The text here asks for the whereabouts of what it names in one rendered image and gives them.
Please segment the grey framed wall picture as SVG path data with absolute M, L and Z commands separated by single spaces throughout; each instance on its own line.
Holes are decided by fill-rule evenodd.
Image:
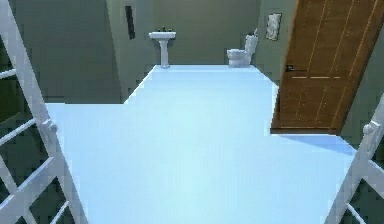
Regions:
M 281 17 L 281 13 L 273 13 L 268 15 L 265 35 L 268 40 L 278 40 Z

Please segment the brown wooden room door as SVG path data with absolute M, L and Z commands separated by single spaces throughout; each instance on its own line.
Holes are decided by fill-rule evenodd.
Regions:
M 297 0 L 270 131 L 340 134 L 383 24 L 384 0 Z

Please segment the white pedestal sink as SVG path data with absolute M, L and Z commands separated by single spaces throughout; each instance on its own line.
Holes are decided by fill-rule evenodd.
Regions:
M 174 31 L 155 31 L 150 32 L 148 36 L 159 42 L 160 66 L 164 69 L 169 68 L 168 42 L 170 39 L 174 39 L 176 37 L 176 33 Z

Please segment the black wall panel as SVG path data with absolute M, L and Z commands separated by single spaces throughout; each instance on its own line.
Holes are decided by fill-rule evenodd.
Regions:
M 135 39 L 135 26 L 133 19 L 132 6 L 125 6 L 126 21 L 128 26 L 128 36 L 130 40 Z

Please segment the white toilet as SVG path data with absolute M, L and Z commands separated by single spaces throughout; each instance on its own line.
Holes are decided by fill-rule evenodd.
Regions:
M 228 49 L 228 66 L 233 68 L 249 67 L 257 42 L 257 35 L 247 35 L 243 49 Z

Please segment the white railing frame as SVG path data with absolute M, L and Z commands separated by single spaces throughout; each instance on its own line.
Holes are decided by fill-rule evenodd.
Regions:
M 0 224 L 89 224 L 9 0 L 0 52 Z
M 368 224 L 351 200 L 356 190 L 364 180 L 380 198 L 384 199 L 384 169 L 372 160 L 381 139 L 384 137 L 384 93 L 371 120 L 363 127 L 363 138 L 341 187 L 332 203 L 324 224 L 341 224 L 346 211 L 356 219 L 359 224 Z

